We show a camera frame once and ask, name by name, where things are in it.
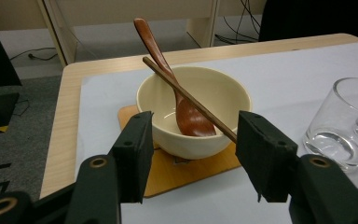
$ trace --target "drinking glass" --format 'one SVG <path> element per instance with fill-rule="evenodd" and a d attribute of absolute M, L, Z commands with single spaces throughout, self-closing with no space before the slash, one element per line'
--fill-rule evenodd
<path fill-rule="evenodd" d="M 313 118 L 303 143 L 307 151 L 336 161 L 350 172 L 358 167 L 358 78 L 336 81 Z"/>

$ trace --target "floor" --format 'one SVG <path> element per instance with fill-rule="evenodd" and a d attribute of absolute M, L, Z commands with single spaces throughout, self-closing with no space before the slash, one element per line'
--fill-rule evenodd
<path fill-rule="evenodd" d="M 261 21 L 260 15 L 256 15 L 255 18 L 258 22 Z M 237 35 L 231 30 L 225 20 L 234 31 L 238 30 L 240 34 Z M 151 21 L 149 24 L 162 51 L 199 48 L 191 36 L 186 33 L 185 20 Z M 257 24 L 255 26 L 256 28 L 249 16 L 219 18 L 216 34 L 231 39 L 254 41 L 242 35 L 257 39 Z M 77 62 L 147 53 L 132 23 L 76 27 L 74 35 L 78 40 Z M 13 58 L 12 63 L 20 79 L 60 76 L 62 74 L 62 66 L 57 56 L 47 61 L 29 57 L 31 53 L 35 57 L 46 59 L 56 54 L 47 29 L 0 31 L 0 40 L 9 58 Z M 214 45 L 223 46 L 227 43 L 216 38 Z"/>

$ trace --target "glass rim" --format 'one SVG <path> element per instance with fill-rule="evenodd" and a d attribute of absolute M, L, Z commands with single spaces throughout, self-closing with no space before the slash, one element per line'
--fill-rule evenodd
<path fill-rule="evenodd" d="M 337 89 L 339 83 L 349 80 L 349 79 L 358 80 L 358 77 L 344 77 L 344 78 L 341 78 L 341 79 L 335 81 L 334 85 L 333 85 L 333 92 L 334 92 L 335 96 L 338 97 L 344 104 L 348 105 L 350 108 L 352 108 L 358 112 L 358 108 L 356 106 L 352 105 L 351 103 L 349 103 L 344 97 L 342 97 L 342 95 L 339 93 L 339 91 Z"/>

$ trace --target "chopstick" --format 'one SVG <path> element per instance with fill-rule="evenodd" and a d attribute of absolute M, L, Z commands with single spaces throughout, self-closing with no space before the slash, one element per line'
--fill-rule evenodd
<path fill-rule="evenodd" d="M 179 84 L 175 83 L 158 65 L 151 61 L 148 57 L 143 58 L 144 63 L 149 66 L 157 75 L 159 75 L 165 82 L 167 82 L 174 90 L 179 92 L 185 99 L 187 99 L 199 112 L 205 116 L 211 123 L 214 124 L 222 133 L 227 136 L 232 142 L 237 144 L 237 135 L 232 132 L 228 126 L 218 119 L 211 111 L 209 111 L 203 104 L 194 98 L 188 91 L 182 88 Z"/>

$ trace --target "bowl rim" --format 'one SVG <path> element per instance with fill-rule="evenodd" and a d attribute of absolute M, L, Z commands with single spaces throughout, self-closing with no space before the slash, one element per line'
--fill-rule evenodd
<path fill-rule="evenodd" d="M 235 81 L 238 85 L 240 85 L 240 86 L 242 87 L 242 89 L 245 91 L 246 95 L 248 96 L 247 98 L 248 98 L 248 101 L 249 101 L 249 109 L 248 109 L 247 111 L 252 111 L 252 109 L 253 109 L 252 97 L 250 96 L 248 90 L 244 87 L 244 85 L 242 85 L 242 83 L 240 83 L 237 79 L 235 79 L 235 78 L 229 76 L 228 74 L 226 74 L 226 73 L 224 73 L 224 72 L 222 72 L 222 71 L 219 71 L 219 70 L 213 69 L 213 68 L 209 68 L 209 67 L 194 66 L 194 65 L 184 65 L 184 66 L 175 66 L 175 67 L 172 67 L 172 70 L 178 69 L 178 68 L 196 68 L 196 69 L 210 70 L 210 71 L 214 71 L 215 73 L 219 73 L 219 74 L 221 74 L 221 75 L 223 75 L 223 76 L 225 76 L 225 77 L 228 77 L 229 79 Z M 138 90 L 137 90 L 137 92 L 136 92 L 136 106 L 137 106 L 139 112 L 142 112 L 142 111 L 141 111 L 141 108 L 140 108 L 139 105 L 138 105 L 138 101 L 139 101 L 139 90 L 141 89 L 141 86 L 143 86 L 144 83 L 145 83 L 148 79 L 150 79 L 150 78 L 152 78 L 152 77 L 155 77 L 155 76 L 157 76 L 156 73 L 152 73 L 150 76 L 148 76 L 148 77 L 141 83 L 140 87 L 138 88 Z M 173 135 L 173 136 L 175 136 L 175 137 L 181 137 L 181 138 L 185 138 L 185 139 L 213 139 L 213 138 L 218 138 L 218 137 L 226 136 L 226 135 L 223 134 L 223 133 L 219 133 L 219 134 L 211 135 L 211 136 L 190 136 L 190 135 L 184 135 L 184 134 L 179 134 L 179 133 L 173 133 L 173 132 L 169 132 L 169 131 L 166 131 L 166 130 L 164 130 L 164 129 L 161 129 L 158 125 L 156 125 L 156 124 L 154 123 L 153 120 L 152 120 L 152 124 L 154 124 L 154 125 L 153 125 L 153 128 L 159 129 L 161 132 L 168 133 L 168 134 L 171 134 L 171 135 Z M 236 133 L 237 130 L 238 130 L 238 126 L 235 127 L 235 128 L 233 128 L 233 129 L 231 129 L 231 131 L 234 132 L 234 133 Z"/>

